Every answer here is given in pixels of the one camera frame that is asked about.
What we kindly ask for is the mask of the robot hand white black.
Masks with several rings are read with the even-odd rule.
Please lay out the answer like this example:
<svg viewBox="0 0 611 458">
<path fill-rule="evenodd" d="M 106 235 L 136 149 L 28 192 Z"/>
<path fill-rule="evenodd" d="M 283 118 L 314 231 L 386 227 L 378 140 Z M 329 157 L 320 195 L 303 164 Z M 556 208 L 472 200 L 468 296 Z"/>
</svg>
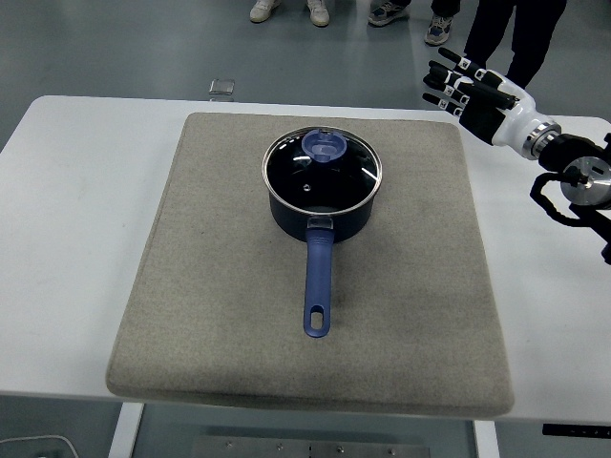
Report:
<svg viewBox="0 0 611 458">
<path fill-rule="evenodd" d="M 445 47 L 438 52 L 453 66 L 429 62 L 423 82 L 431 90 L 423 99 L 456 117 L 476 138 L 533 160 L 545 136 L 561 133 L 557 122 L 539 113 L 535 100 L 513 81 Z"/>
</svg>

